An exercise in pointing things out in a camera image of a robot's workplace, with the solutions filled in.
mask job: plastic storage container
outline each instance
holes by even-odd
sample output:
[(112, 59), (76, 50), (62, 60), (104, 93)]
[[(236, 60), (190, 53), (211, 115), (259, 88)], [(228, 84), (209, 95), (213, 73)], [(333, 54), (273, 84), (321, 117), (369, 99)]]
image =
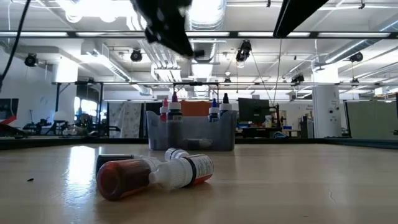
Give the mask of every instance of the plastic storage container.
[[(182, 123), (184, 150), (232, 151), (235, 147), (237, 111), (227, 111), (217, 121), (210, 123), (207, 116), (185, 116)], [(152, 111), (147, 111), (149, 148), (166, 151), (166, 123)]]

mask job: bottle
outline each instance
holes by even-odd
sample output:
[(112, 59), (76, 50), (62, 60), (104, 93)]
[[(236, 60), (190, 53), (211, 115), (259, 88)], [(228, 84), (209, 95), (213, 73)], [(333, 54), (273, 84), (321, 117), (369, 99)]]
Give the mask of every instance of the bottle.
[(100, 194), (116, 201), (144, 190), (149, 183), (149, 174), (161, 162), (157, 159), (129, 159), (110, 161), (98, 171), (96, 178)]
[(173, 93), (172, 102), (169, 103), (166, 121), (167, 147), (179, 148), (182, 140), (182, 112), (181, 103), (178, 102), (177, 93)]
[(149, 174), (151, 184), (160, 184), (165, 189), (175, 189), (201, 184), (214, 173), (211, 159), (203, 154), (187, 156), (160, 164)]
[(218, 121), (218, 112), (220, 109), (217, 106), (217, 101), (213, 98), (213, 102), (211, 103), (211, 108), (209, 108), (209, 122), (217, 122)]
[(180, 159), (189, 156), (189, 153), (183, 149), (170, 148), (164, 154), (164, 159), (170, 161), (172, 159)]
[(95, 176), (97, 176), (98, 171), (101, 166), (109, 161), (121, 161), (127, 159), (143, 159), (144, 156), (135, 156), (135, 155), (122, 155), (122, 154), (105, 154), (98, 155), (96, 165), (95, 165)]
[(164, 98), (163, 101), (163, 106), (160, 108), (160, 120), (163, 122), (166, 122), (167, 120), (167, 111), (169, 107), (169, 102), (167, 101), (167, 98)]
[(229, 103), (228, 94), (225, 93), (223, 98), (223, 103), (220, 105), (220, 113), (218, 119), (220, 119), (225, 112), (231, 110), (232, 110), (232, 105)]

